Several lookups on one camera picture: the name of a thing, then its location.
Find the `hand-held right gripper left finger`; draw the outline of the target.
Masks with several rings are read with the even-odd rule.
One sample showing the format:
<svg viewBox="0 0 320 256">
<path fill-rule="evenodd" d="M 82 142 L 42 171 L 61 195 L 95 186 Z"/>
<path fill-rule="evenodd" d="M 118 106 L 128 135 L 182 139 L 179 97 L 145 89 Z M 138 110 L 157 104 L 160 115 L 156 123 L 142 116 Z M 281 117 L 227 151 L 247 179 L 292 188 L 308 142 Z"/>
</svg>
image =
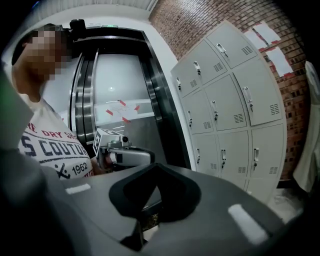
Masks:
<svg viewBox="0 0 320 256">
<path fill-rule="evenodd" d="M 17 150 L 0 153 L 3 256 L 139 256 L 140 234 L 116 240 L 95 224 L 57 175 Z"/>
</svg>

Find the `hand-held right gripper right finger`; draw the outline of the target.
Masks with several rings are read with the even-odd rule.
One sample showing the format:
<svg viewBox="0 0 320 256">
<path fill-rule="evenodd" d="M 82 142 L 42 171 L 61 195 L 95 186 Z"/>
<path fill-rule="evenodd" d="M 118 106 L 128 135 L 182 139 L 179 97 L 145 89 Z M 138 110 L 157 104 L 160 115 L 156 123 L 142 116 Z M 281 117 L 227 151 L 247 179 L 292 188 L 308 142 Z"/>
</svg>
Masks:
<svg viewBox="0 0 320 256">
<path fill-rule="evenodd" d="M 304 214 L 284 223 L 270 208 L 233 183 L 186 168 L 175 174 L 195 182 L 200 200 L 186 218 L 161 222 L 142 248 L 148 256 L 294 256 Z"/>
</svg>

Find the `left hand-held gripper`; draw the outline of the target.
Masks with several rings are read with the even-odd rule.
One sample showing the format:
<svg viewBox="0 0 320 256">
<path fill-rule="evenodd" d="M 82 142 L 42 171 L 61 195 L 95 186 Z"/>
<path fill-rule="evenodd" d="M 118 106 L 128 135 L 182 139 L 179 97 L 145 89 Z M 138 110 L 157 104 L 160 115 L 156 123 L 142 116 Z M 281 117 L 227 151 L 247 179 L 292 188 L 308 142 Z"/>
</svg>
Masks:
<svg viewBox="0 0 320 256">
<path fill-rule="evenodd" d="M 127 136 L 114 130 L 98 128 L 92 147 L 95 153 L 95 157 L 91 159 L 94 174 L 103 174 L 102 163 L 108 153 L 113 162 L 113 171 L 155 162 L 155 154 L 152 151 L 132 146 Z"/>
</svg>

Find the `person's left hand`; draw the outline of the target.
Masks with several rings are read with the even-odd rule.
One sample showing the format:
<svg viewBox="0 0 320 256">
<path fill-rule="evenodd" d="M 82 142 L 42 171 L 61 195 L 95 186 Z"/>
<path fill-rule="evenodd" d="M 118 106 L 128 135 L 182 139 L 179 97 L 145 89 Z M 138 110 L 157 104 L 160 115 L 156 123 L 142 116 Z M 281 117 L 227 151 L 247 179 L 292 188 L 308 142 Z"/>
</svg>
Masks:
<svg viewBox="0 0 320 256">
<path fill-rule="evenodd" d="M 104 158 L 103 158 L 103 161 L 102 161 L 102 173 L 103 174 L 108 174 L 108 173 L 112 173 L 114 170 L 113 170 L 113 161 L 110 157 L 110 153 L 107 153 Z"/>
</svg>

